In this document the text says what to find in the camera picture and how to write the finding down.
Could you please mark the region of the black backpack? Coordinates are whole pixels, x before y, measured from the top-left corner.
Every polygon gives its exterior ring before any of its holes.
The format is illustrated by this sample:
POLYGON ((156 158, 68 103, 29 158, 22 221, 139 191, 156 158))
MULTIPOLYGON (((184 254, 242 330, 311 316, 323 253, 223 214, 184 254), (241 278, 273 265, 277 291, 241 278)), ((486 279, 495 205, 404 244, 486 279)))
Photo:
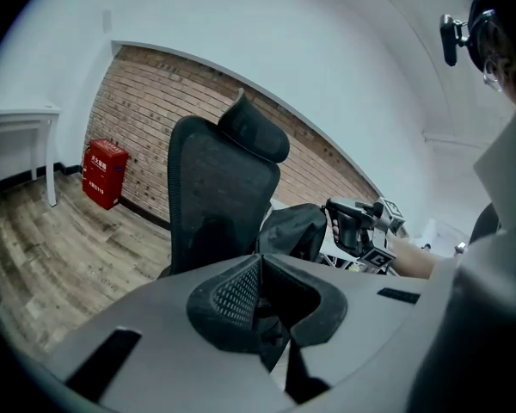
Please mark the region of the black backpack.
POLYGON ((315 262, 328 227, 324 209, 301 204, 272 211, 255 241, 258 254, 281 254, 315 262))

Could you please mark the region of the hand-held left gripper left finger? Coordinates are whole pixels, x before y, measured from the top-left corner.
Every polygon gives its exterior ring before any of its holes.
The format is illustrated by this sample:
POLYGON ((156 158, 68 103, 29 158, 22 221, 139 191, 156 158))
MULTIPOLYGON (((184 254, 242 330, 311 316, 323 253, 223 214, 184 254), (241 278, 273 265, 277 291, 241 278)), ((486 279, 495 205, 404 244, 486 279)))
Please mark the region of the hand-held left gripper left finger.
POLYGON ((46 368, 99 413, 282 413, 253 328, 261 258, 141 286, 72 331, 46 368))

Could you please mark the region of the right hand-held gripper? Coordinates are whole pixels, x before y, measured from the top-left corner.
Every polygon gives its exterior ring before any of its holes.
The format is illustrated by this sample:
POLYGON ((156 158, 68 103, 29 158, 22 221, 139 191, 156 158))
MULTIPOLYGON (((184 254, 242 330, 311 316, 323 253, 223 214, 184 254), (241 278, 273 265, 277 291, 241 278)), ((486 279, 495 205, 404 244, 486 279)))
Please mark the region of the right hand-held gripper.
POLYGON ((336 197, 325 206, 340 228, 335 245, 363 265, 364 272, 387 274, 396 258, 387 247, 387 236, 396 235, 405 223, 398 206, 384 197, 373 204, 336 197))

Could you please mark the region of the red fire equipment box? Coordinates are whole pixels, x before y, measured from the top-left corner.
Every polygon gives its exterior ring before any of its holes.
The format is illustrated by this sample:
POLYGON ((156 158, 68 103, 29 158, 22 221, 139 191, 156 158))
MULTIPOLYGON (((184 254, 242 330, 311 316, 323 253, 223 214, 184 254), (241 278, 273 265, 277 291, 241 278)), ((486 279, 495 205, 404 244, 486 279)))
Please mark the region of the red fire equipment box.
POLYGON ((128 152, 106 139, 90 140, 83 155, 83 192, 105 210, 121 196, 128 152))

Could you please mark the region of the plain white table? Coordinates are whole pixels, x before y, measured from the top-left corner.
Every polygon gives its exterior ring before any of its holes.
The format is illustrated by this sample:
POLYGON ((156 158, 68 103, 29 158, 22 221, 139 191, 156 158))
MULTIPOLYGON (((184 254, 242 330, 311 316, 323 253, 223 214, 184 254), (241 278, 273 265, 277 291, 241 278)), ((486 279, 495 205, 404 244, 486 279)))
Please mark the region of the plain white table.
POLYGON ((30 163, 31 180, 37 179, 37 154, 41 132, 45 136, 45 176, 46 176, 46 197, 50 207, 57 205, 54 163, 55 163, 55 138, 58 118, 61 110, 52 104, 42 107, 29 108, 0 108, 0 134, 15 132, 31 132, 30 142, 30 163))

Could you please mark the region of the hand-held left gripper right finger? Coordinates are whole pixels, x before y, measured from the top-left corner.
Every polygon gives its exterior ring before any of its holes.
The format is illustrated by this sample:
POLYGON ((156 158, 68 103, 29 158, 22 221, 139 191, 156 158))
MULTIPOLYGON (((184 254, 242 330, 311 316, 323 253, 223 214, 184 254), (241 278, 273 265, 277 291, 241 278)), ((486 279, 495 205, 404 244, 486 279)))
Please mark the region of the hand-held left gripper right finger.
POLYGON ((262 258, 262 289, 290 333, 287 389, 408 389, 425 354, 413 334, 427 281, 262 258))

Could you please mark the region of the person's right forearm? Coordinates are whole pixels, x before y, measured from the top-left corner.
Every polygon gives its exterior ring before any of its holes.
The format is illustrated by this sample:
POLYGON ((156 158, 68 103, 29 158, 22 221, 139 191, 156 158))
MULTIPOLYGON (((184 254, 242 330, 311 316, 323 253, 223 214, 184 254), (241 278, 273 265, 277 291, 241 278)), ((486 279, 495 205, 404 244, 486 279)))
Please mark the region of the person's right forearm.
POLYGON ((387 236, 387 247, 396 256, 391 267, 401 276, 428 279, 440 261, 439 256, 391 233, 387 236))

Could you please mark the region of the person's clear glasses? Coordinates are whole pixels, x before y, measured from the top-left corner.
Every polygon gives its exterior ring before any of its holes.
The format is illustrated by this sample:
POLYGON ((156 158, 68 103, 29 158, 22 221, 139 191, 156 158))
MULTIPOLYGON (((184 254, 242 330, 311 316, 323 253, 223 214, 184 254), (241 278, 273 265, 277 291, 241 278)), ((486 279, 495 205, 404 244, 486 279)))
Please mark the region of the person's clear glasses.
POLYGON ((483 65, 483 82, 497 92, 503 91, 498 76, 498 67, 492 59, 486 59, 483 65))

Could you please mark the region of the black mesh office chair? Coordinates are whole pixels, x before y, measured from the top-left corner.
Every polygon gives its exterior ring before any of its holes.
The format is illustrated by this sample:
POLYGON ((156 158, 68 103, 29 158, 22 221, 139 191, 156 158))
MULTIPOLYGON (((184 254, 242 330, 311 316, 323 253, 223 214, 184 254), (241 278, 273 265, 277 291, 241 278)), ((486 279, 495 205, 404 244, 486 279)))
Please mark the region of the black mesh office chair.
POLYGON ((285 132, 237 91, 213 123, 181 118, 170 136, 170 265, 181 274, 252 252, 289 154, 285 132))

